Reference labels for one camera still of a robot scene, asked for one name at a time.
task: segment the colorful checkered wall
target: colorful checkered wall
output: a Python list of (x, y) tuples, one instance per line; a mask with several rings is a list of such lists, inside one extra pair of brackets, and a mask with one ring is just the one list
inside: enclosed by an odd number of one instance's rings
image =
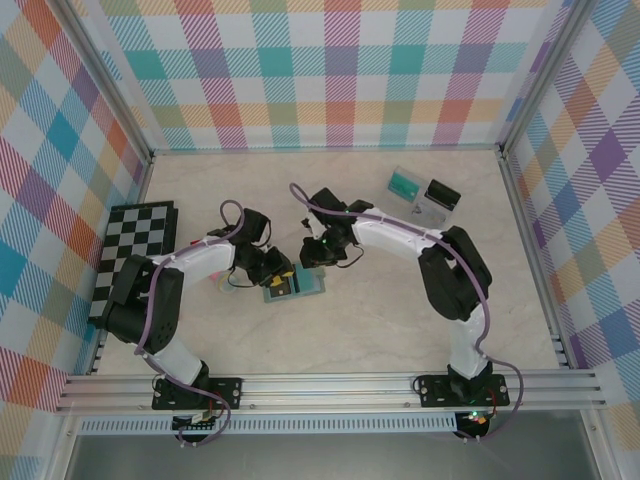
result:
[(640, 467), (639, 0), (599, 2), (512, 160), (572, 350)]
[(44, 0), (0, 0), (0, 478), (35, 478), (86, 353), (108, 209), (143, 162)]
[(570, 3), (74, 0), (172, 150), (494, 144)]

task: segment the purple cable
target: purple cable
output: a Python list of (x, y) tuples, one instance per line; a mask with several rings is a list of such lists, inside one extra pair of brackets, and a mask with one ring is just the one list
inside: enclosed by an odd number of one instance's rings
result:
[[(173, 262), (176, 258), (180, 257), (181, 255), (184, 255), (185, 253), (188, 253), (188, 252), (191, 252), (193, 250), (199, 249), (202, 246), (215, 245), (217, 243), (221, 243), (221, 242), (224, 242), (225, 240), (230, 239), (236, 233), (238, 233), (240, 231), (240, 229), (242, 228), (242, 226), (244, 225), (244, 209), (242, 208), (242, 205), (240, 205), (240, 203), (235, 201), (235, 200), (225, 200), (224, 202), (222, 202), (220, 204), (220, 214), (222, 215), (224, 222), (227, 225), (229, 225), (229, 223), (227, 222), (226, 217), (224, 216), (224, 207), (226, 205), (228, 205), (228, 204), (235, 205), (236, 207), (238, 207), (240, 209), (240, 219), (238, 220), (238, 224), (236, 225), (236, 227), (231, 232), (229, 232), (224, 237), (216, 238), (216, 239), (212, 240), (211, 242), (207, 242), (206, 244), (201, 240), (198, 243), (194, 243), (193, 245), (189, 245), (189, 246), (183, 248), (182, 250), (178, 250), (177, 252), (175, 252), (175, 253), (171, 254), (170, 256), (168, 256), (167, 258), (165, 258), (156, 267), (156, 269), (153, 272), (153, 275), (151, 277), (151, 284), (149, 285), (149, 298), (148, 298), (148, 303), (147, 303), (147, 314), (146, 314), (146, 318), (145, 318), (144, 329), (142, 331), (142, 335), (140, 336), (140, 340), (138, 342), (138, 345), (136, 346), (136, 349), (133, 352), (135, 355), (143, 355), (144, 354), (144, 345), (147, 343), (147, 339), (149, 338), (149, 332), (151, 331), (151, 325), (153, 323), (153, 308), (154, 308), (154, 301), (155, 301), (155, 295), (156, 295), (156, 286), (157, 286), (157, 283), (158, 283), (158, 277), (160, 276), (160, 272), (162, 271), (162, 269), (165, 268), (169, 263)], [(170, 381), (171, 383), (174, 383), (178, 387), (183, 388), (185, 390), (189, 390), (190, 392), (194, 392), (194, 393), (197, 393), (199, 395), (204, 395), (205, 397), (209, 397), (209, 398), (211, 398), (211, 399), (213, 399), (213, 400), (215, 400), (217, 402), (220, 402), (225, 407), (225, 409), (227, 411), (227, 416), (226, 416), (225, 421), (222, 424), (222, 426), (215, 433), (212, 433), (211, 435), (207, 436), (207, 438), (205, 438), (204, 440), (202, 440), (201, 442), (198, 442), (196, 444), (190, 443), (190, 442), (186, 442), (182, 438), (182, 431), (184, 429), (178, 430), (178, 438), (180, 439), (182, 444), (183, 445), (186, 444), (186, 445), (190, 445), (192, 447), (196, 447), (196, 446), (199, 446), (199, 445), (206, 445), (207, 443), (210, 443), (210, 442), (214, 441), (216, 438), (218, 438), (222, 434), (222, 432), (227, 428), (227, 426), (229, 426), (229, 422), (231, 421), (231, 407), (229, 407), (229, 404), (226, 402), (226, 400), (224, 398), (220, 397), (219, 395), (216, 395), (215, 393), (207, 392), (205, 390), (200, 390), (200, 389), (192, 387), (190, 385), (186, 385), (186, 384), (182, 383), (181, 381), (179, 381), (176, 378), (173, 378), (171, 375), (168, 375), (167, 372), (162, 370), (162, 368), (160, 368), (153, 360), (151, 360), (151, 357), (149, 357), (148, 355), (143, 355), (143, 358), (145, 359), (147, 364), (153, 370), (155, 370), (157, 373), (159, 373), (161, 375), (164, 375), (165, 378), (168, 381)]]
[(515, 416), (515, 414), (518, 413), (518, 409), (520, 408), (520, 404), (522, 403), (522, 397), (524, 396), (524, 377), (522, 376), (522, 372), (515, 365), (513, 365), (513, 364), (511, 364), (509, 362), (504, 362), (502, 360), (496, 360), (495, 358), (490, 357), (489, 355), (487, 355), (482, 350), (480, 345), (482, 344), (484, 339), (487, 338), (487, 336), (489, 335), (489, 328), (491, 326), (491, 315), (489, 313), (489, 305), (487, 304), (487, 298), (485, 297), (484, 292), (482, 291), (482, 287), (480, 286), (480, 283), (478, 282), (478, 279), (476, 278), (475, 274), (471, 270), (471, 267), (469, 267), (469, 265), (464, 260), (464, 258), (462, 258), (462, 256), (458, 252), (456, 252), (453, 249), (453, 247), (451, 247), (451, 245), (449, 245), (446, 242), (443, 242), (441, 239), (439, 239), (437, 237), (434, 237), (433, 235), (428, 234), (427, 232), (425, 232), (421, 228), (413, 227), (411, 225), (407, 225), (407, 224), (405, 224), (403, 222), (400, 222), (398, 220), (395, 220), (393, 218), (380, 217), (378, 215), (371, 215), (369, 213), (341, 212), (341, 211), (338, 211), (338, 210), (328, 210), (326, 208), (318, 207), (317, 205), (314, 205), (309, 201), (308, 195), (305, 193), (305, 191), (297, 183), (290, 183), (289, 184), (289, 191), (291, 192), (291, 194), (294, 196), (294, 198), (296, 200), (298, 200), (300, 203), (302, 203), (303, 205), (305, 205), (307, 208), (309, 208), (311, 210), (315, 210), (317, 212), (324, 213), (325, 215), (333, 215), (333, 216), (336, 216), (336, 217), (366, 218), (366, 219), (369, 219), (369, 220), (374, 220), (376, 222), (382, 222), (382, 223), (387, 223), (389, 225), (393, 225), (394, 227), (401, 228), (401, 229), (406, 230), (406, 231), (408, 231), (410, 233), (413, 233), (415, 235), (421, 235), (424, 238), (426, 238), (427, 240), (430, 240), (430, 241), (432, 241), (434, 243), (437, 243), (439, 246), (444, 248), (453, 258), (456, 259), (458, 264), (460, 264), (462, 269), (465, 271), (465, 273), (469, 277), (469, 280), (471, 281), (471, 284), (473, 285), (473, 288), (476, 291), (476, 294), (478, 295), (478, 298), (480, 299), (480, 304), (482, 305), (482, 311), (484, 312), (484, 320), (485, 320), (484, 321), (484, 329), (482, 330), (482, 333), (478, 337), (478, 340), (476, 341), (476, 343), (474, 345), (474, 348), (476, 349), (476, 351), (480, 355), (482, 355), (484, 358), (490, 360), (491, 362), (493, 362), (493, 363), (495, 363), (497, 365), (502, 365), (504, 367), (507, 367), (507, 368), (510, 368), (511, 370), (513, 370), (515, 372), (516, 376), (518, 377), (518, 381), (520, 383), (520, 387), (519, 387), (519, 390), (518, 390), (518, 399), (516, 400), (516, 404), (514, 405), (513, 410), (511, 410), (511, 413), (509, 414), (507, 419), (502, 423), (502, 425), (500, 425), (493, 432), (485, 435), (484, 439), (489, 439), (489, 438), (493, 437), (496, 433), (502, 431), (507, 426), (507, 424), (509, 424), (512, 421), (512, 419)]

